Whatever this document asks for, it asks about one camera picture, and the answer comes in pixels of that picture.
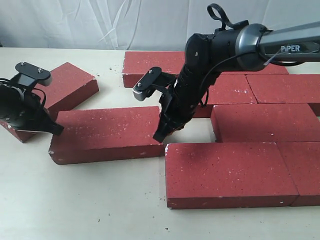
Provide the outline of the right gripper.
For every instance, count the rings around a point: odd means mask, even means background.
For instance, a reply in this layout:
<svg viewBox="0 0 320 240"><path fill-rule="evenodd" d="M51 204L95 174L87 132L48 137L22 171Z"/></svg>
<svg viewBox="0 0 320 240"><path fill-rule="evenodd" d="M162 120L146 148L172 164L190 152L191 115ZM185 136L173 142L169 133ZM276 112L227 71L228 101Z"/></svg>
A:
<svg viewBox="0 0 320 240"><path fill-rule="evenodd" d="M198 105L204 105L203 96L208 83L202 77L178 77L169 85L160 99L161 112L153 139L162 143L166 137L179 131L193 118Z"/></svg>

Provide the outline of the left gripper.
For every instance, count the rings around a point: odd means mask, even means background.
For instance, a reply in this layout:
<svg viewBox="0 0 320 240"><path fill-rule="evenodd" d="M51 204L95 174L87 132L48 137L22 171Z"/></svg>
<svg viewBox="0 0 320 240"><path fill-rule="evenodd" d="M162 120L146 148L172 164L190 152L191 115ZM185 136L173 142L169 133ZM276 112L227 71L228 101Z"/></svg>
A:
<svg viewBox="0 0 320 240"><path fill-rule="evenodd" d="M44 132L60 136L64 127L57 116L45 109L47 96L40 97L29 88L0 81L0 120L13 129L24 132Z"/></svg>

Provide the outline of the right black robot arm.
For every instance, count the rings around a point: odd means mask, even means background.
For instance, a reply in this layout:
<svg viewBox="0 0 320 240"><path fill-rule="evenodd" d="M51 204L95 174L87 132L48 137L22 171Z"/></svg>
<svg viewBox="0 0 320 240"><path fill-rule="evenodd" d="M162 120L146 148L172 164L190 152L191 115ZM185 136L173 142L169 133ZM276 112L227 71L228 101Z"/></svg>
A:
<svg viewBox="0 0 320 240"><path fill-rule="evenodd" d="M161 84L161 112L153 135L157 142L184 128L198 106L206 106L209 87L223 72L257 72L273 61L317 62L320 52L318 22L280 30L259 23L241 29L194 34L186 43L184 64L178 76Z"/></svg>

